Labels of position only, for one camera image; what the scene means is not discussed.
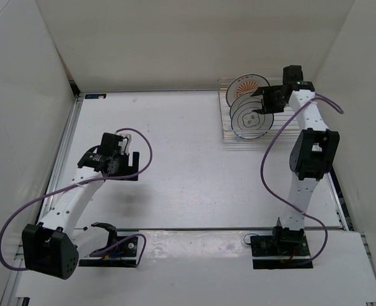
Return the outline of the white flower plate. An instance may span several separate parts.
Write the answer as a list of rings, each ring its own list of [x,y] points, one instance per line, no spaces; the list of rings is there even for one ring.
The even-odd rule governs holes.
[[[247,103],[237,109],[231,119],[231,128],[234,134],[244,139],[255,139],[264,136],[271,129],[274,114],[259,115],[252,112],[255,105]]]

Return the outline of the blue corner sticker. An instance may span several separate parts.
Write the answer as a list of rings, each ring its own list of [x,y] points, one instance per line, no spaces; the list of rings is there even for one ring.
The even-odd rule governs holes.
[[[84,99],[105,99],[106,94],[86,94]]]

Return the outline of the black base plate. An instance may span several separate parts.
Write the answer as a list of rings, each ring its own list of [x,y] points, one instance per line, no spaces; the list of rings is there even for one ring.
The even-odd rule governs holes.
[[[273,245],[273,237],[248,233],[243,237],[245,246],[250,247],[254,270],[312,269],[307,238],[297,247],[280,249]]]
[[[138,237],[119,244],[104,256],[81,259],[78,266],[98,268],[134,268],[136,266]]]

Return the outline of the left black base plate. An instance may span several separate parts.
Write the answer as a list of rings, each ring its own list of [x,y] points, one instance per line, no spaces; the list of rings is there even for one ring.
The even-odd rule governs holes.
[[[138,237],[119,244],[104,256],[81,259],[78,266],[98,268],[134,268],[136,266]]]

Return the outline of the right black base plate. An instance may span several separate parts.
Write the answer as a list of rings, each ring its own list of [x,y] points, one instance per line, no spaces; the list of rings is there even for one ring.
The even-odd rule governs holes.
[[[297,247],[280,249],[273,245],[273,237],[248,233],[243,237],[245,246],[250,247],[254,270],[312,269],[307,238]]]

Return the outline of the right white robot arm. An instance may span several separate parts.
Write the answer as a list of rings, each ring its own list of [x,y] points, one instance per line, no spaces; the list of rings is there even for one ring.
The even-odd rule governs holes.
[[[338,113],[343,110],[329,99],[316,94],[312,82],[303,78],[301,66],[283,69],[282,85],[260,87],[254,96],[261,96],[261,115],[281,113],[285,107],[293,111],[300,133],[289,156],[291,188],[283,203],[289,210],[277,220],[270,239],[273,252],[284,255],[303,240],[305,218],[312,194],[333,164],[340,135],[330,130],[322,119],[317,101],[323,101]]]

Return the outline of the orange sunburst plate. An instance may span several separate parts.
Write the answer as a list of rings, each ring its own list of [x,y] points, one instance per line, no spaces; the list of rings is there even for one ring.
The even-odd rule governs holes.
[[[259,87],[270,86],[269,81],[258,74],[248,73],[234,79],[226,90],[226,103],[232,106],[233,102],[247,93],[254,93]]]

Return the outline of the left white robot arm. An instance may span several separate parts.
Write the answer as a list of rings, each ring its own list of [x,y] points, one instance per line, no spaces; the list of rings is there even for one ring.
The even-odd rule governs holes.
[[[139,152],[129,153],[130,134],[104,133],[100,145],[79,160],[72,179],[38,224],[22,232],[25,267],[59,279],[68,279],[84,257],[109,258],[119,252],[115,226],[95,222],[77,229],[85,208],[106,179],[138,180]]]

